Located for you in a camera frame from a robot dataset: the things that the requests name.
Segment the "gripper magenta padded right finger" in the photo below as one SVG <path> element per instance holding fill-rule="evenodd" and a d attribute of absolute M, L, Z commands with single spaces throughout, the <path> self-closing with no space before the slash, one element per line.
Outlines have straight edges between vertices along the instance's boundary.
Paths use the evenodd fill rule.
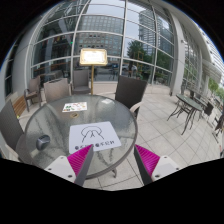
<path fill-rule="evenodd" d="M 144 185 L 180 170 L 169 156 L 158 156 L 139 145 L 134 146 L 134 157 Z"/>

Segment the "gripper magenta padded left finger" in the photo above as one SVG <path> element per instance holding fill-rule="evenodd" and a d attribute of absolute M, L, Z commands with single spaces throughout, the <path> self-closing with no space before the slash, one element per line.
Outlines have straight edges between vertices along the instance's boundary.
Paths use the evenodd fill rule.
<path fill-rule="evenodd" d="M 93 157 L 93 146 L 86 146 L 77 152 L 66 156 L 59 156 L 45 170 L 68 180 L 76 185 L 82 186 L 85 182 L 87 172 Z"/>

